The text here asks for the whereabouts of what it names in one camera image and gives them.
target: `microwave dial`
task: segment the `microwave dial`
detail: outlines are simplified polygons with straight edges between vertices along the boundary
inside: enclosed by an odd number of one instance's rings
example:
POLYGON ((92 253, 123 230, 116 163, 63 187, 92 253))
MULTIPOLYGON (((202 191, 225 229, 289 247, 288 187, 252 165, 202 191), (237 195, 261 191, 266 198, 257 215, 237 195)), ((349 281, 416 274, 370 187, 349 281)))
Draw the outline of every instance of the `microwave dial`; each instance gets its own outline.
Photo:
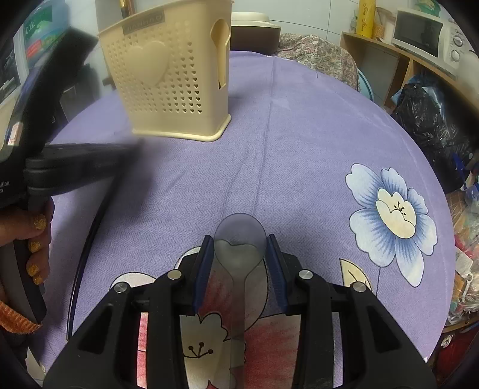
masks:
POLYGON ((456 46, 458 46, 458 47, 461 47, 461 46, 462 46, 463 42, 462 42, 462 39, 461 39, 461 37, 460 37, 459 35, 456 35, 456 36, 453 38, 453 40, 454 40, 454 44, 455 44, 456 46))
POLYGON ((461 59, 461 56, 457 50, 453 50, 451 51, 451 58, 454 62, 459 62, 459 60, 461 59))

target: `yellow package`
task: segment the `yellow package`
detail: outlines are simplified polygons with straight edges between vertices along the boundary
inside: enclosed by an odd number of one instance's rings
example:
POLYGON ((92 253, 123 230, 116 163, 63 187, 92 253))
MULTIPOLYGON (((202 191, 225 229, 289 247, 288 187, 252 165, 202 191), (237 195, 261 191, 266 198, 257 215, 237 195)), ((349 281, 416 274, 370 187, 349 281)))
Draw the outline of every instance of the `yellow package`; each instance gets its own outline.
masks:
POLYGON ((371 38, 373 36, 376 0, 360 0, 356 34, 371 38))

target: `black plastic bag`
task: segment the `black plastic bag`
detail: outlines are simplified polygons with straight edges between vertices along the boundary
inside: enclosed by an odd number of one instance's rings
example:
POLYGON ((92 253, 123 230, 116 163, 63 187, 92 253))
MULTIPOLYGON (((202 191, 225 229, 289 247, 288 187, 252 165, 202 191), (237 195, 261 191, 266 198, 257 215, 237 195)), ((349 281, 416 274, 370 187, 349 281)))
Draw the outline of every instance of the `black plastic bag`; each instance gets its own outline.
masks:
POLYGON ((462 124, 457 123, 454 115, 446 114, 445 123, 439 107, 422 85, 406 84, 391 116, 422 150, 444 192, 459 188, 463 182, 452 154, 456 153, 467 165, 474 151, 474 140, 463 130, 462 124))

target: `spoon handle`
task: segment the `spoon handle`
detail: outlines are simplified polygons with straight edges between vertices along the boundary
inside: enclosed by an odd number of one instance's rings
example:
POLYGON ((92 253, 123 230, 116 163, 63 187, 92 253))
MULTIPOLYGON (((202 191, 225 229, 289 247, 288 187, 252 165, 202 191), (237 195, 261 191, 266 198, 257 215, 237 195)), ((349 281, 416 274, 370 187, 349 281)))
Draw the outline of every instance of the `spoon handle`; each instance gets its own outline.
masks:
POLYGON ((230 389, 244 389, 244 278, 233 278, 231 305, 230 389))

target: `blue flower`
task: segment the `blue flower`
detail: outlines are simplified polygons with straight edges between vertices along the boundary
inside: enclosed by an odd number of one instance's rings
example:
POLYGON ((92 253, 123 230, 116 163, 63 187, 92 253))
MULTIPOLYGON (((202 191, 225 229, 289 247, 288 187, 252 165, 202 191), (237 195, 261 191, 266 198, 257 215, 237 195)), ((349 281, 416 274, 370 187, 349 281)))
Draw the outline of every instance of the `blue flower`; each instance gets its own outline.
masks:
POLYGON ((364 207, 349 218, 358 248, 376 265, 385 267, 396 258, 399 270, 414 287, 422 280, 424 259, 437 243, 436 225, 427 215, 424 198, 393 169, 354 164, 346 176, 354 199, 364 207))

